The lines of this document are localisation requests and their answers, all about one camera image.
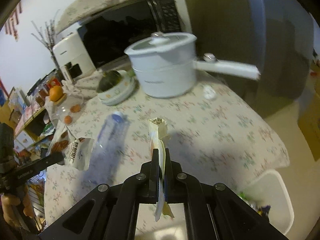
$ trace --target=pot handle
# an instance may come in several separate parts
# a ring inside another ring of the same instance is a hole
[[[204,60],[205,61],[194,60],[194,68],[209,72],[244,77],[252,80],[260,79],[260,71],[255,65],[228,60],[217,60],[211,53],[204,54]]]

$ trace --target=white wall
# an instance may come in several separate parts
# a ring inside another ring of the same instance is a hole
[[[49,51],[34,37],[36,34],[31,20],[44,28],[44,22],[53,18],[60,9],[57,19],[74,0],[22,0],[22,14],[19,14],[19,40],[0,31],[0,78],[7,89],[21,87],[27,93],[32,85],[55,68]]]

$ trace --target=snack package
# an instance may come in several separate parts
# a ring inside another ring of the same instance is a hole
[[[153,149],[159,150],[159,166],[162,173],[162,178],[164,178],[164,168],[165,168],[165,147],[163,140],[168,138],[167,133],[167,122],[162,118],[152,118],[148,119],[148,131],[150,138],[150,156],[152,156]],[[164,200],[163,191],[163,180],[160,178],[159,181],[159,201],[157,202],[155,219],[158,221],[160,219],[161,211],[164,215],[169,215],[174,218],[171,208],[168,203]]]
[[[53,136],[47,154],[62,152],[65,158],[58,164],[86,171],[89,168],[93,143],[91,138],[76,139],[70,130],[61,124]]]

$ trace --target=pot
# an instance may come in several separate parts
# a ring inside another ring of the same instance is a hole
[[[143,91],[155,98],[182,95],[196,84],[196,69],[258,80],[254,65],[217,60],[205,54],[196,60],[196,36],[191,33],[153,33],[125,49]]]

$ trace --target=drawer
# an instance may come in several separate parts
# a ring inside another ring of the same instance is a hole
[[[25,147],[28,148],[31,144],[33,144],[33,139],[25,132],[22,131],[16,137],[16,139]]]
[[[14,140],[14,150],[19,153],[21,152],[23,149],[25,149],[25,147],[17,140]]]

